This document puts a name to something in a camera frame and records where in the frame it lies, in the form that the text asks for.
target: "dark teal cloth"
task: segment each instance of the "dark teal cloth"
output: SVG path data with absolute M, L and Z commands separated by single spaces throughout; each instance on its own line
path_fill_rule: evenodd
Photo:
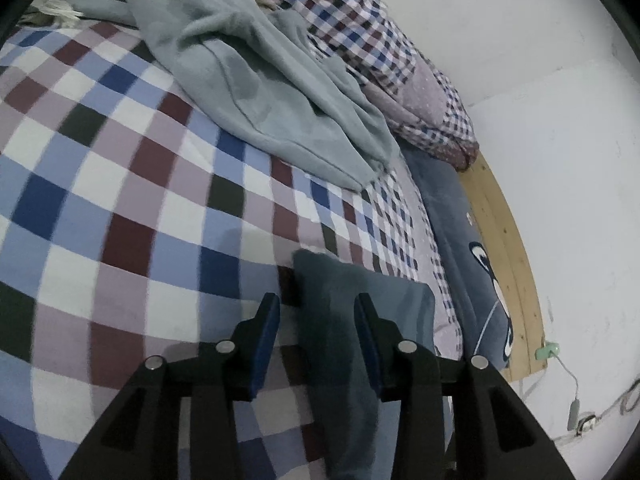
M 388 480 L 400 403 L 383 404 L 369 386 L 353 303 L 359 293 L 368 292 L 380 317 L 395 322 L 405 338 L 433 351 L 433 293 L 425 284 L 304 250 L 295 253 L 293 267 L 302 300 L 299 341 L 308 361 L 311 408 L 324 430 L 328 476 Z

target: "gray-green garment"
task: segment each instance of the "gray-green garment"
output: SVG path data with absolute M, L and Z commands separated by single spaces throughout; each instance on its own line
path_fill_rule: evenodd
M 324 430 L 328 477 L 388 480 L 400 402 L 381 403 L 369 385 L 353 303 L 359 293 L 368 292 L 380 317 L 433 352 L 433 293 L 423 283 L 305 250 L 294 254 L 293 268 L 301 296 L 298 339 L 308 364 L 311 409 Z M 443 407 L 448 440 L 452 418 L 449 405 L 444 402 Z
M 398 153 L 344 62 L 312 56 L 306 22 L 294 10 L 267 16 L 254 0 L 126 2 L 156 59 L 231 134 L 357 191 Z M 102 18 L 95 8 L 76 10 Z

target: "bed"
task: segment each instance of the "bed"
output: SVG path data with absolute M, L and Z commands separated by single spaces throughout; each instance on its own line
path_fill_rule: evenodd
M 264 390 L 235 406 L 245 476 L 325 478 L 297 345 L 299 248 L 427 283 L 436 348 L 462 355 L 402 160 L 359 194 L 310 176 L 217 127 L 136 30 L 107 22 L 14 30 L 0 118 L 0 434 L 32 480 L 59 476 L 143 358 L 194 355 L 265 292 L 282 322 Z

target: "wooden plank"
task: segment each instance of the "wooden plank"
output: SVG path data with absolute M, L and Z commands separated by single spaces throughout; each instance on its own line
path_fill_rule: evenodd
M 511 351 L 509 369 L 511 380 L 517 381 L 531 374 L 524 316 L 520 307 L 520 296 L 515 276 L 511 270 L 511 263 L 506 248 L 502 243 L 502 237 L 495 222 L 491 206 L 480 186 L 476 175 L 477 172 L 478 169 L 473 165 L 465 173 L 460 174 L 460 180 L 468 195 L 471 209 L 476 218 L 476 226 L 480 231 L 482 243 L 500 283 L 500 288 L 511 316 L 511 322 L 513 323 L 513 349 Z
M 520 296 L 520 307 L 522 315 L 524 316 L 527 333 L 526 339 L 529 349 L 530 368 L 533 374 L 546 366 L 546 362 L 536 361 L 534 357 L 536 350 L 544 346 L 545 333 L 533 273 L 531 272 L 529 259 L 527 258 L 527 253 L 511 210 L 500 190 L 500 185 L 482 154 L 479 155 L 476 161 L 476 174 L 479 178 L 480 187 L 484 190 L 484 194 L 491 206 L 498 230 L 502 232 L 504 247 L 506 248 L 511 269 L 516 279 L 516 286 Z

